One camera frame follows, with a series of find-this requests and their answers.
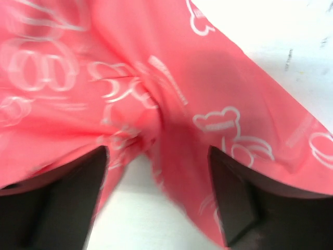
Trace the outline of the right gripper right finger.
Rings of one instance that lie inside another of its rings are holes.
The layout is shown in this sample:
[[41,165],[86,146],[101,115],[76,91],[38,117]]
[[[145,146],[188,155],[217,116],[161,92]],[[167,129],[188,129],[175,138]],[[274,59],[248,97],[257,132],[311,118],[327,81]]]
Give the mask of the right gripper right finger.
[[278,182],[210,147],[218,214],[230,249],[332,249],[332,196]]

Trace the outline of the pink hooded kids jacket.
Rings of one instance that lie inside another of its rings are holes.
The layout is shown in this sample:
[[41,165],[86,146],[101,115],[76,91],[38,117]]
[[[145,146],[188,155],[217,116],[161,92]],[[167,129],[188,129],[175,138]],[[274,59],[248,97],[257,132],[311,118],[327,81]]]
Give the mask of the pink hooded kids jacket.
[[99,207],[140,153],[223,244],[212,147],[287,187],[332,194],[328,130],[191,1],[1,1],[1,194],[106,148]]

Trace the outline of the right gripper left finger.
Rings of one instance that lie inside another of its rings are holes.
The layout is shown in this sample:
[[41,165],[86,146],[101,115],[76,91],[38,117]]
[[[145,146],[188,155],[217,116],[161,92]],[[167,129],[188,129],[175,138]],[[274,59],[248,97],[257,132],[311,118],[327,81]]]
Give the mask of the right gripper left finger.
[[107,150],[1,188],[1,249],[84,249]]

